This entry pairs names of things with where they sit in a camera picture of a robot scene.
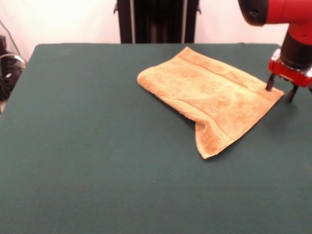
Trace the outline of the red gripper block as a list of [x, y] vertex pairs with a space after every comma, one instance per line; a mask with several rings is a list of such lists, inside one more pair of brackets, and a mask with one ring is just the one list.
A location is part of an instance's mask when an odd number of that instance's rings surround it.
[[275, 75], [284, 78], [285, 80], [293, 83], [293, 88], [288, 92], [286, 101], [292, 102], [299, 86], [311, 87], [312, 86], [312, 67], [307, 69], [294, 69], [285, 65], [281, 60], [281, 49], [278, 48], [272, 54], [268, 69], [271, 72], [267, 82], [266, 91], [271, 91], [274, 87]]

